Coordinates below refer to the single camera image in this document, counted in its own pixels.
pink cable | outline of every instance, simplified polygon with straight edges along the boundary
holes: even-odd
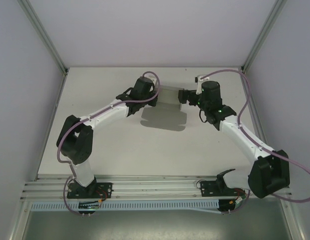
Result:
[[[279,155],[279,154],[276,154],[276,153],[274,153],[274,152],[272,152],[272,151],[270,151],[270,150],[268,150],[268,149],[262,147],[262,146],[261,146],[259,143],[257,143],[257,142],[244,130],[244,128],[241,126],[241,124],[240,124],[241,115],[243,114],[243,112],[244,112],[245,108],[247,107],[248,102],[249,102],[249,100],[250,100],[250,98],[251,98],[250,83],[249,83],[248,78],[246,77],[246,75],[245,75],[244,73],[242,73],[242,72],[240,72],[240,71],[237,71],[237,70],[232,70],[232,69],[223,69],[223,70],[218,70],[218,71],[214,71],[214,72],[212,72],[212,73],[210,73],[210,74],[207,74],[207,75],[201,77],[201,79],[205,79],[205,78],[207,78],[207,77],[209,77],[209,76],[212,76],[212,75],[214,75],[214,74],[223,73],[223,72],[238,73],[239,75],[241,75],[241,76],[244,78],[244,80],[245,80],[246,83],[247,83],[247,87],[248,87],[248,96],[247,96],[246,102],[245,102],[243,108],[240,110],[240,112],[239,112],[239,114],[238,114],[238,118],[237,118],[237,123],[238,123],[239,128],[240,128],[240,130],[242,131],[242,133],[243,133],[253,144],[255,144],[257,147],[261,148],[261,149],[264,150],[265,152],[267,152],[267,153],[269,153],[269,154],[271,154],[271,155],[273,155],[273,156],[275,156],[275,157],[277,157],[277,158],[283,159],[283,160],[285,160],[285,161],[287,161],[287,162],[289,162],[289,163],[291,163],[291,164],[293,164],[293,165],[295,165],[295,166],[297,166],[297,167],[300,167],[301,169],[303,169],[305,172],[307,172],[307,173],[310,175],[310,169],[309,169],[309,168],[303,166],[302,164],[300,164],[300,163],[298,163],[298,162],[296,162],[296,161],[294,161],[294,160],[288,159],[288,158],[286,158],[286,157],[284,157],[284,156],[281,156],[281,155]],[[289,198],[285,198],[285,197],[279,196],[279,195],[274,194],[274,193],[273,193],[272,195],[275,196],[275,197],[277,197],[277,198],[279,198],[279,199],[282,199],[282,200],[285,200],[285,201],[288,201],[288,202],[292,202],[292,203],[306,203],[306,202],[309,202],[309,201],[310,201],[310,197],[305,198],[305,199],[298,200],[298,199],[289,199]]]
[[[156,98],[156,97],[158,96],[158,94],[159,94],[159,92],[160,92],[160,80],[159,80],[158,75],[157,75],[156,73],[152,72],[152,71],[146,71],[146,72],[143,73],[143,77],[144,77],[146,74],[152,74],[152,75],[154,75],[154,76],[156,77],[157,83],[158,83],[158,87],[157,87],[157,92],[156,92],[156,94],[155,94],[154,96],[152,96],[151,98],[146,99],[146,100],[126,100],[126,101],[120,101],[120,102],[115,103],[115,104],[113,105],[113,108],[116,107],[116,106],[118,106],[118,105],[120,105],[120,104],[127,104],[127,103],[146,103],[146,102],[149,102],[149,101],[153,100],[154,98]],[[107,107],[107,108],[105,108],[105,109],[99,111],[98,113],[92,115],[92,116],[90,117],[90,119],[94,119],[94,118],[100,116],[101,114],[105,113],[106,111],[110,110],[111,108],[112,108],[112,107],[109,106],[109,107]],[[71,172],[73,173],[73,175],[74,175],[75,178],[76,178],[77,176],[76,176],[75,170],[73,169],[73,166],[72,166],[72,164],[71,164],[71,161],[70,161],[70,160],[61,160],[61,159],[60,159],[61,146],[63,145],[63,143],[64,143],[66,137],[69,135],[69,133],[70,133],[72,130],[74,130],[74,129],[75,129],[76,127],[78,127],[80,124],[83,124],[83,123],[85,123],[85,122],[87,122],[87,121],[89,121],[88,118],[86,118],[86,119],[84,119],[84,120],[81,120],[80,122],[74,124],[71,128],[69,128],[69,129],[66,131],[65,135],[61,138],[61,141],[60,141],[60,143],[59,143],[59,145],[58,145],[58,150],[57,150],[57,160],[58,160],[58,162],[60,162],[60,163],[62,163],[62,164],[69,164],[69,165],[70,165]]]

white floor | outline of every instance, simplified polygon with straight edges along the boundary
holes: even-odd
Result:
[[[71,174],[69,166],[56,159],[56,141],[69,115],[81,117],[104,107],[128,87],[133,87],[145,71],[156,72],[165,86],[191,90],[196,88],[195,76],[219,69],[70,68],[39,174]],[[219,73],[210,79],[220,83],[223,103],[238,113],[245,102],[239,75]],[[182,106],[181,111],[187,114],[183,131],[142,126],[142,111],[94,133],[90,157],[94,174],[213,176],[230,168],[249,165],[231,140],[212,125],[200,121],[197,107]],[[253,132],[248,109],[242,121]]]

gray wall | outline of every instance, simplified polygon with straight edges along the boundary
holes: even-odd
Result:
[[[269,143],[310,168],[310,0],[288,0],[248,76]],[[296,198],[310,176],[291,166]],[[298,205],[310,239],[310,203]]]
[[[16,0],[0,0],[0,240],[8,237],[62,81]]]

